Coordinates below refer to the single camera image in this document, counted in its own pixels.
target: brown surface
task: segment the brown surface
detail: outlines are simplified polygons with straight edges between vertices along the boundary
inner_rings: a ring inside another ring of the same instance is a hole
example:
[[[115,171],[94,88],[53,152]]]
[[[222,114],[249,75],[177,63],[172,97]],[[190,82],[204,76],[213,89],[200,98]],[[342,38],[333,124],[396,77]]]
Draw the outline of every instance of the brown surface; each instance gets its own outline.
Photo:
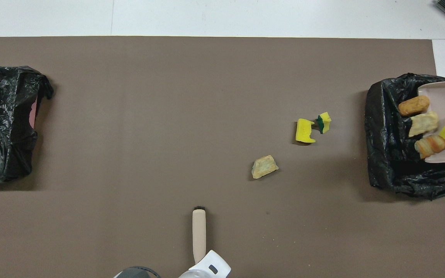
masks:
[[[445,276],[445,198],[371,188],[363,132],[371,84],[435,74],[430,41],[0,37],[0,65],[56,89],[34,172],[0,192],[0,277],[178,277],[196,205],[230,277]],[[268,154],[280,169],[254,181]]]

